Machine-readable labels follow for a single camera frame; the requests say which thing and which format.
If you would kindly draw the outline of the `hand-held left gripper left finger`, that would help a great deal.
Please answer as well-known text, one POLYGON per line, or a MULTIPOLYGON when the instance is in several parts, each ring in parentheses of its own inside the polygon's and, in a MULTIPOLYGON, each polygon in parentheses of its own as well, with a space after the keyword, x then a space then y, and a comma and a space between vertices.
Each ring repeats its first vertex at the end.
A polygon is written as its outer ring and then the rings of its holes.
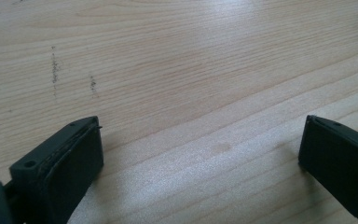
POLYGON ((96 116, 64 126, 9 168, 15 212, 25 224, 66 224, 103 168, 96 116))

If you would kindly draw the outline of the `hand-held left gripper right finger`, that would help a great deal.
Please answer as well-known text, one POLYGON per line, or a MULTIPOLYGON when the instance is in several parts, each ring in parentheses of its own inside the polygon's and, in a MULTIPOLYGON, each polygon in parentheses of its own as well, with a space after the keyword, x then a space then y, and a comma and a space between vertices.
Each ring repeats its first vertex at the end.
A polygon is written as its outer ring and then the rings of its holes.
POLYGON ((330 119, 308 116, 298 163, 358 218, 358 132, 330 119))

